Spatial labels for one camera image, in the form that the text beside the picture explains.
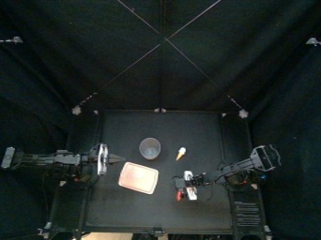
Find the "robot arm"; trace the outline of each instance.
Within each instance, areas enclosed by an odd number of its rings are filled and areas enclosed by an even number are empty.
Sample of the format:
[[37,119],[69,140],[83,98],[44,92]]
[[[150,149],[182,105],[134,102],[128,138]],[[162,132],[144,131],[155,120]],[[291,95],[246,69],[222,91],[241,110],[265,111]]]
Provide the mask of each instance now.
[[13,147],[8,147],[1,162],[1,169],[15,170],[20,166],[39,167],[59,164],[77,167],[95,164],[96,174],[104,175],[107,166],[122,160],[124,160],[122,157],[110,155],[108,147],[104,143],[99,143],[88,153],[83,154],[73,154],[67,150],[57,150],[55,154],[48,155],[25,154]]

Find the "white object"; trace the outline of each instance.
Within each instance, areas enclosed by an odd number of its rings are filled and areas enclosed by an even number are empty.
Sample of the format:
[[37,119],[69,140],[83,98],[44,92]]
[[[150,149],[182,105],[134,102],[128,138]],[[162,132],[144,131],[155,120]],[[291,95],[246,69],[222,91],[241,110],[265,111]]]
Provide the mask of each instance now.
[[[192,179],[192,173],[191,171],[184,171],[184,180],[190,181]],[[197,200],[197,188],[195,187],[186,187],[186,191],[188,194],[188,199],[190,200]]]
[[176,158],[175,160],[179,160],[179,158],[186,154],[186,148],[184,147],[180,147],[179,151],[178,151],[178,155],[176,155]]
[[146,166],[127,162],[119,177],[119,186],[152,194],[158,181],[158,171]]

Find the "pink plate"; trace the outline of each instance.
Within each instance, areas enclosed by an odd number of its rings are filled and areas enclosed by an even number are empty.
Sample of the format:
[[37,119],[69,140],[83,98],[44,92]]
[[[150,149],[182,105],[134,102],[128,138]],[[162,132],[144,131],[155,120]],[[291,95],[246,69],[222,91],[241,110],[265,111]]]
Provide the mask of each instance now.
[[152,194],[158,181],[158,171],[146,166],[127,162],[119,177],[119,186]]

